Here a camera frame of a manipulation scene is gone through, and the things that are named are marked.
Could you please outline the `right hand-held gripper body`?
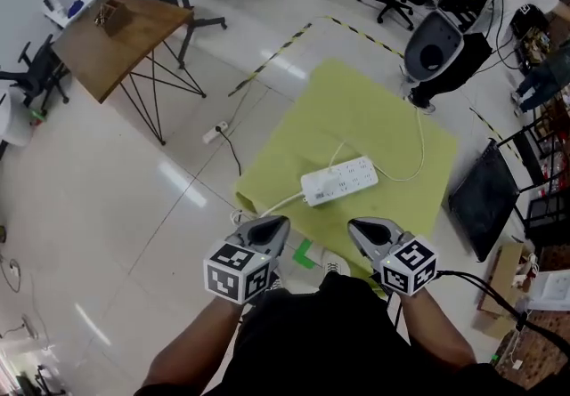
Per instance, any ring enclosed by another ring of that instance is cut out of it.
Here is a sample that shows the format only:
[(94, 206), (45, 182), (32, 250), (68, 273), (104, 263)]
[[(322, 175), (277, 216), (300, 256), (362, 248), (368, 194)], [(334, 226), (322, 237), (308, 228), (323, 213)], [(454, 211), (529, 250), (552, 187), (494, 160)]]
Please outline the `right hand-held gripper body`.
[(438, 253), (424, 237), (375, 217), (354, 218), (347, 231), (370, 261), (371, 278), (389, 294), (413, 296), (435, 278)]

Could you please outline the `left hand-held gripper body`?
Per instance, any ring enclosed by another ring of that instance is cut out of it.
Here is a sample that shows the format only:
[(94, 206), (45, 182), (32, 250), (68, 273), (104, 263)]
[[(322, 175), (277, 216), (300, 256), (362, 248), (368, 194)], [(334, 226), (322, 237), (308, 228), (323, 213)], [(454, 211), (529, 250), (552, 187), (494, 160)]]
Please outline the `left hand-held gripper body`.
[(270, 286), (290, 232), (284, 215), (244, 222), (218, 240), (203, 260), (204, 287), (235, 304), (251, 302)]

